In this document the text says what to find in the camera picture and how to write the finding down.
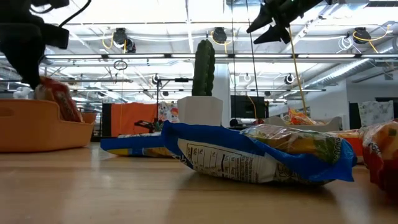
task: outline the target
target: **white planter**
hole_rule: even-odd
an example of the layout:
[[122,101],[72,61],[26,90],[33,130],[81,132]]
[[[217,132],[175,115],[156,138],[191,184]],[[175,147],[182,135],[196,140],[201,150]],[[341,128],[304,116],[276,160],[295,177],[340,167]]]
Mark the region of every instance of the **white planter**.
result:
[[177,101],[182,123],[220,126],[223,101],[214,96],[187,96]]

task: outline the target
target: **wire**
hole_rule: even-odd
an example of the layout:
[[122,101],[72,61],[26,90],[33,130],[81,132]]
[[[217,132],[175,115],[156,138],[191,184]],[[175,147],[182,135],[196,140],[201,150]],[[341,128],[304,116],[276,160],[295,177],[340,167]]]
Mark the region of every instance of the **wire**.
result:
[[379,51],[374,47],[374,45],[372,44],[371,41],[369,41],[369,44],[372,46],[373,50],[374,50],[376,53],[379,53]]
[[[248,11],[248,15],[250,15],[248,0],[246,0],[246,9]],[[249,16],[248,16],[248,25],[250,26],[250,17]],[[257,74],[256,74],[256,62],[254,60],[253,39],[252,39],[251,33],[250,33],[250,46],[251,46],[251,55],[252,55],[252,59],[253,59],[254,82],[256,83],[257,104],[260,105],[259,87],[257,84]]]
[[126,46],[127,46],[127,39],[124,40],[124,50],[123,50],[123,53],[124,53],[124,54],[126,53]]
[[49,7],[48,9],[45,9],[45,10],[39,12],[39,11],[36,11],[35,9],[33,9],[32,6],[30,7],[30,10],[31,10],[32,12],[36,13],[36,14],[46,14],[46,13],[52,11],[53,9],[54,9],[54,7],[51,6],[51,7]]
[[253,104],[253,108],[254,108],[254,118],[256,119],[256,124],[257,124],[257,110],[256,110],[256,105],[254,104],[253,100],[251,99],[251,97],[249,95],[246,95],[249,100],[251,101],[251,103]]
[[375,41],[375,40],[380,40],[381,38],[385,38],[385,36],[388,34],[388,30],[390,29],[390,26],[387,26],[387,30],[386,33],[384,35],[382,35],[381,37],[375,38],[375,39],[362,39],[360,37],[355,36],[355,34],[357,33],[356,31],[353,33],[353,36],[358,39],[358,40],[362,40],[362,41]]
[[86,8],[91,4],[91,0],[87,0],[87,3],[81,8],[79,9],[77,12],[75,12],[73,15],[71,15],[68,19],[65,19],[63,22],[61,22],[61,24],[59,25],[59,27],[63,27],[65,24],[67,24],[69,21],[71,21],[73,18],[75,18],[77,15],[79,15],[80,13],[82,13],[84,10],[86,10]]
[[294,61],[294,69],[296,72],[296,79],[298,83],[298,87],[300,88],[300,94],[301,94],[301,100],[303,101],[303,109],[304,109],[304,114],[307,115],[307,107],[305,106],[305,100],[304,100],[304,93],[303,89],[301,88],[301,82],[300,82],[300,77],[299,77],[299,72],[297,71],[297,61],[296,61],[296,54],[294,53],[294,44],[293,44],[293,37],[292,37],[292,28],[289,26],[289,35],[290,35],[290,44],[292,45],[292,55],[293,55],[293,61]]
[[[234,30],[234,1],[231,4],[231,26],[232,31]],[[232,35],[232,54],[235,54],[235,42],[234,42],[234,35]],[[236,119],[236,73],[235,73],[235,57],[233,57],[233,64],[234,64],[234,118]]]
[[105,44],[105,39],[102,39],[102,45],[103,45],[106,49],[111,49],[111,48],[112,48],[112,46],[113,46],[113,35],[114,35],[114,32],[112,33],[111,45],[110,45],[109,47]]

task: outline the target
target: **cactus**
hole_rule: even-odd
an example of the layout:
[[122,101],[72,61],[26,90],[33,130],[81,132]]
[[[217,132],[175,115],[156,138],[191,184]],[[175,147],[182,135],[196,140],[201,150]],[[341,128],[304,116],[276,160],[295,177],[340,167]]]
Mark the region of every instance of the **cactus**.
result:
[[193,76],[192,96],[211,96],[215,71],[215,50],[209,40],[198,44],[195,54],[195,74]]

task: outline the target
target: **orange partition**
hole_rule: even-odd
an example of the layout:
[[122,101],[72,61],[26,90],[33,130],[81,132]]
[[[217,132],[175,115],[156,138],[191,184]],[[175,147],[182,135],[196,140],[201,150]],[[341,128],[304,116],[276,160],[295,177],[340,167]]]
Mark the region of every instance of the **orange partition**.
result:
[[147,128],[135,126],[138,121],[154,122],[156,105],[143,103],[113,104],[111,108],[111,132],[113,137],[120,134],[149,133]]

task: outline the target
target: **orange plastic bin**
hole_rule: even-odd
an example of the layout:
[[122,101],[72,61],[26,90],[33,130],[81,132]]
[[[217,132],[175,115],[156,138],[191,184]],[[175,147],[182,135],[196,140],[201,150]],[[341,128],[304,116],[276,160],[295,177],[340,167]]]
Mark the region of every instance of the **orange plastic bin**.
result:
[[87,146],[94,114],[85,123],[62,121],[58,104],[42,100],[0,100],[0,152],[44,152]]

